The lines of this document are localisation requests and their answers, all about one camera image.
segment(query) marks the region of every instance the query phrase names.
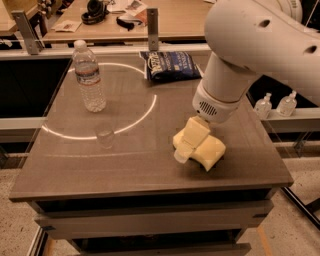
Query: table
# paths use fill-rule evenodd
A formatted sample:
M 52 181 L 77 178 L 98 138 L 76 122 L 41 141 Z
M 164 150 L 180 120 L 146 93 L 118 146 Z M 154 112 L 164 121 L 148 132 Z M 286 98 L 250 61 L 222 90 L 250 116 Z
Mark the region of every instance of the table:
M 209 54 L 192 52 L 203 70 Z M 227 150 L 206 172 L 192 160 L 178 163 L 172 146 L 195 115 L 199 80 L 153 84 L 138 54 L 98 59 L 108 107 L 85 110 L 71 69 L 10 200 L 28 202 L 42 230 L 88 255 L 245 255 L 250 245 L 238 238 L 293 183 L 249 102 L 211 127 Z M 115 130 L 111 149 L 93 132 L 103 122 Z
M 67 9 L 55 24 L 65 20 L 81 21 L 87 12 L 87 0 L 77 0 Z M 211 3 L 202 0 L 145 0 L 148 7 L 158 8 L 159 39 L 204 40 L 204 21 Z M 74 33 L 55 32 L 53 29 L 43 37 L 45 43 L 71 43 L 77 39 L 87 42 L 146 41 L 148 28 L 135 26 L 131 31 L 120 27 L 116 17 L 123 14 L 109 14 L 104 22 L 95 25 L 81 24 Z

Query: bottle cap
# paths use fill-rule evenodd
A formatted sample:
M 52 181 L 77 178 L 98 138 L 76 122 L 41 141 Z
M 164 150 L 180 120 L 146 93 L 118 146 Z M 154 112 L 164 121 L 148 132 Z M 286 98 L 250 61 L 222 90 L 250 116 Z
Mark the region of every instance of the bottle cap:
M 297 92 L 296 91 L 292 91 L 292 93 L 290 93 L 289 96 L 292 97 L 292 98 L 295 98 L 296 95 L 297 95 Z
M 76 49 L 87 47 L 87 43 L 84 40 L 77 40 L 73 43 L 73 45 Z
M 271 97 L 271 93 L 268 92 L 268 93 L 266 94 L 266 96 L 264 96 L 264 99 L 265 99 L 265 100 L 270 100 L 270 97 Z

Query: drawer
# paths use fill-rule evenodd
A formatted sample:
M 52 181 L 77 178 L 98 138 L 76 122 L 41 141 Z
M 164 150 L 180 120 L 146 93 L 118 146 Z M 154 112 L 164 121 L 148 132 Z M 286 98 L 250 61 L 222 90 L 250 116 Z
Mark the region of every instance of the drawer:
M 191 232 L 155 236 L 75 239 L 71 244 L 82 254 L 94 256 L 241 256 L 249 244 L 235 244 L 240 230 Z
M 53 239 L 136 236 L 256 227 L 270 200 L 51 212 L 36 222 Z

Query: plastic bottle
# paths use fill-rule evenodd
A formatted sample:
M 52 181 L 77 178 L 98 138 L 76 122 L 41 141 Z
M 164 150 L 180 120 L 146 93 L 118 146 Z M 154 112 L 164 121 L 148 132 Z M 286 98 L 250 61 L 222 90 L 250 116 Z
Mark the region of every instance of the plastic bottle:
M 84 105 L 91 112 L 99 112 L 106 107 L 106 98 L 97 58 L 83 40 L 75 41 L 74 47 L 72 58 Z
M 267 93 L 263 99 L 256 102 L 254 111 L 257 113 L 260 119 L 266 119 L 271 111 L 272 104 L 270 102 L 271 93 Z
M 276 111 L 279 113 L 281 116 L 291 116 L 293 111 L 295 110 L 297 106 L 297 101 L 296 101 L 296 91 L 292 91 L 289 96 L 283 97 L 278 106 Z

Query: metal post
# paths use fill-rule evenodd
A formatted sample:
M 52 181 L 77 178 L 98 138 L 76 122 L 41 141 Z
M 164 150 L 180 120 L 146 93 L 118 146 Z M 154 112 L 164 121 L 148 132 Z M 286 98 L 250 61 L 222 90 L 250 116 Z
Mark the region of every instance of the metal post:
M 147 8 L 149 51 L 158 51 L 158 9 Z
M 12 11 L 11 13 L 24 39 L 28 53 L 31 55 L 39 54 L 39 52 L 43 49 L 43 46 L 34 29 L 32 28 L 25 12 L 17 10 Z

